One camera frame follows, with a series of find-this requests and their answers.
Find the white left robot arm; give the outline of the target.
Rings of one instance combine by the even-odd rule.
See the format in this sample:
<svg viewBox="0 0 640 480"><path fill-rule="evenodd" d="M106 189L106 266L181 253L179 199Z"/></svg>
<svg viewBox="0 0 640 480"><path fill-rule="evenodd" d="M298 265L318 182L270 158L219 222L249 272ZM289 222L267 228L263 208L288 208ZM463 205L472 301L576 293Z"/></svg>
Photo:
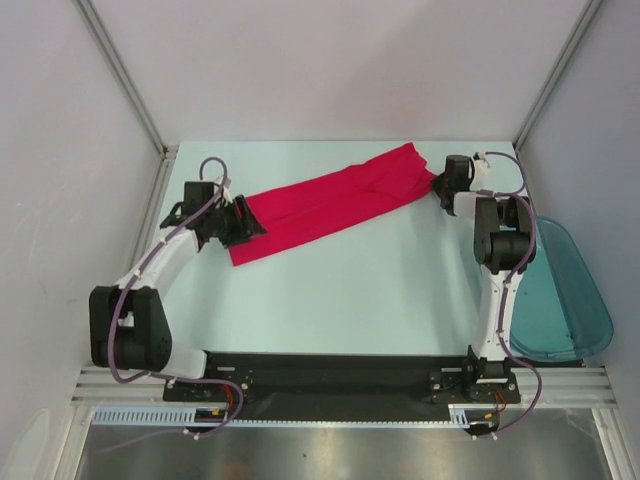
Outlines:
<svg viewBox="0 0 640 480"><path fill-rule="evenodd" d="M226 182L187 182L183 199L160 223L154 246L116 284L90 293L92 363L110 369L120 383L143 375L185 378L197 398L214 397L220 374L206 366L204 350L173 339L163 299L209 241L230 248L265 233L246 197L232 197Z"/></svg>

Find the red t shirt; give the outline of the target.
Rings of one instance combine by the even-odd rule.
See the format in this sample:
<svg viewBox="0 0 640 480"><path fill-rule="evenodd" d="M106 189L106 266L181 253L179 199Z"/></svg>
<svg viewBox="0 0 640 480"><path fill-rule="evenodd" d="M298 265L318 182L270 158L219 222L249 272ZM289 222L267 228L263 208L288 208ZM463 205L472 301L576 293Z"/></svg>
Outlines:
<svg viewBox="0 0 640 480"><path fill-rule="evenodd" d="M247 198L266 233L230 249L241 266L356 226L421 199L436 175L412 143Z"/></svg>

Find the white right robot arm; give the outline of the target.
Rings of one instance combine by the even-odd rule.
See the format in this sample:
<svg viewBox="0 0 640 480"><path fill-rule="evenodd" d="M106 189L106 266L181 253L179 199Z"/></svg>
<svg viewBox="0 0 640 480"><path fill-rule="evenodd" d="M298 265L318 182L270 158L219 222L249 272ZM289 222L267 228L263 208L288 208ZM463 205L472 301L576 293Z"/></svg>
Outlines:
<svg viewBox="0 0 640 480"><path fill-rule="evenodd" d="M448 215L473 221L473 254L482 278L479 321L460 369L431 375L432 399L438 402L519 400L510 334L517 292L535 258L537 228L525 185L514 192L480 186L491 155L449 155L444 172L432 181Z"/></svg>

